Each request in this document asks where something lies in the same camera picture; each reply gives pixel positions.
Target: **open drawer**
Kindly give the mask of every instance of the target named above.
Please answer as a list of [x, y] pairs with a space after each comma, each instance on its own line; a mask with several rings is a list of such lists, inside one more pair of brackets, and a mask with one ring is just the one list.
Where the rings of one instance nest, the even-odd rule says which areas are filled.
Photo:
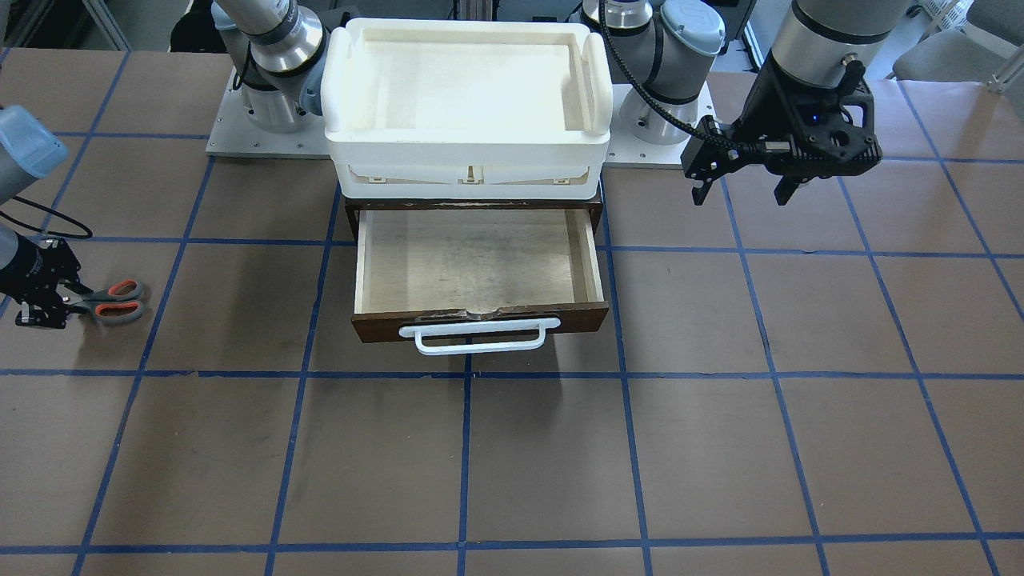
[[[355, 274], [359, 338], [430, 356], [531, 349], [548, 332], [596, 331], [608, 312], [586, 209], [366, 210]], [[509, 337], [429, 343], [484, 334]]]

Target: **gray chair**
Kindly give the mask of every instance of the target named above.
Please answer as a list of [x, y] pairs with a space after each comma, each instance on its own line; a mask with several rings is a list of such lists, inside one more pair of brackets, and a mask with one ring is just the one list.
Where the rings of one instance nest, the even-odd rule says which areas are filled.
[[891, 77], [932, 82], [990, 82], [1002, 91], [1024, 67], [1024, 2], [975, 0], [964, 31], [928, 37], [893, 63]]

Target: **table surface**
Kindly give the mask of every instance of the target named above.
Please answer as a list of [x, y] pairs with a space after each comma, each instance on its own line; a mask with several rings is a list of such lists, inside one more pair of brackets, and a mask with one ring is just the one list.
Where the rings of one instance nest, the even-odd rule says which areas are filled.
[[425, 358], [352, 330], [331, 162], [205, 155], [226, 56], [0, 58], [71, 149], [24, 196], [148, 287], [5, 305], [0, 573], [1024, 573], [1024, 129], [981, 87], [873, 82], [886, 161], [785, 208], [606, 170], [602, 329]]

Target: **white plastic bin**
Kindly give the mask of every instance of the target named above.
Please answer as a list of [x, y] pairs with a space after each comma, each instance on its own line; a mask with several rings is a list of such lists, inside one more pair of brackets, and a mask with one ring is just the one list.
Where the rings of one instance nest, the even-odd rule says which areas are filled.
[[356, 18], [331, 36], [323, 106], [349, 198], [586, 200], [612, 92], [582, 25]]

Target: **drawer handle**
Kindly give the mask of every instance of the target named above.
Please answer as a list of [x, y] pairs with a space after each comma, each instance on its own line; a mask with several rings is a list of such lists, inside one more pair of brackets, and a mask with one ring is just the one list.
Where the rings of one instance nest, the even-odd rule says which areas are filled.
[[[557, 318], [535, 318], [527, 320], [488, 320], [484, 322], [462, 322], [458, 324], [430, 324], [425, 326], [402, 326], [398, 335], [402, 338], [415, 338], [416, 347], [426, 356], [447, 356], [453, 354], [480, 354], [485, 352], [514, 352], [536, 349], [544, 344], [548, 330], [558, 328], [562, 321]], [[519, 332], [537, 330], [532, 340], [512, 342], [478, 342], [472, 344], [452, 344], [444, 346], [428, 346], [423, 342], [424, 336], [465, 336], [469, 334], [486, 334], [488, 332]]]

